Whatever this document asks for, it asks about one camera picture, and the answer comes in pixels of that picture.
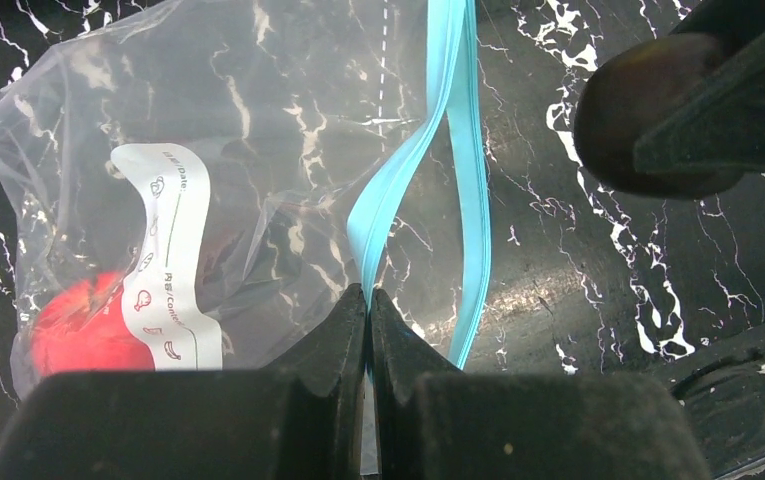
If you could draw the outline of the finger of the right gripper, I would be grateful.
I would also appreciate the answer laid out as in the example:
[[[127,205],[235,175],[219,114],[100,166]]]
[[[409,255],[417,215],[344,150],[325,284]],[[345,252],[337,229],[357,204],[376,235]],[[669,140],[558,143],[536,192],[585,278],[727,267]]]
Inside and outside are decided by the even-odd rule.
[[[702,199],[765,173],[765,1],[702,1],[587,80],[572,131],[603,185]]]

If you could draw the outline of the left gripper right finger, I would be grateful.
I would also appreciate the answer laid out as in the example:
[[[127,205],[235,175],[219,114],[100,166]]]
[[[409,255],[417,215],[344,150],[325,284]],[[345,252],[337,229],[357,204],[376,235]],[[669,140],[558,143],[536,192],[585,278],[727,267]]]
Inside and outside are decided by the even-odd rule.
[[[369,310],[384,479],[708,479],[682,406],[640,374],[466,374]]]

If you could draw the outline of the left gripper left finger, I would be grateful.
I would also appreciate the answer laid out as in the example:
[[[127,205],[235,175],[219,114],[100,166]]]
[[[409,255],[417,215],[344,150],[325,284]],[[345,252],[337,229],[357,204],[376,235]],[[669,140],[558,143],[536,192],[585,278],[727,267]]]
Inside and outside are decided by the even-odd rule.
[[[0,479],[355,479],[365,317],[353,284],[260,369],[50,377],[5,431]]]

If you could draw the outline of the clear zip top bag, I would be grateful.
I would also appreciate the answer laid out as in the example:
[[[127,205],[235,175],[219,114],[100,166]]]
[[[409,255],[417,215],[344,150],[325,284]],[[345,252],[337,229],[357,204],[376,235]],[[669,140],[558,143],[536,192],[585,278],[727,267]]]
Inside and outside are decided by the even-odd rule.
[[[451,308],[462,367],[490,209],[472,1],[163,1],[0,91],[13,386],[41,310],[120,272],[154,370],[251,369],[353,283]]]

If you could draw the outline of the red toy apple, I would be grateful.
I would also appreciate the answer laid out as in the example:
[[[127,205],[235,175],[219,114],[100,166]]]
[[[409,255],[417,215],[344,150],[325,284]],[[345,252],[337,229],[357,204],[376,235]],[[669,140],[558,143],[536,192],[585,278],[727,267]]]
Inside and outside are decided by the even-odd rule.
[[[30,329],[30,356],[42,376],[72,371],[153,371],[150,349],[125,325],[120,272],[104,272],[56,295]]]

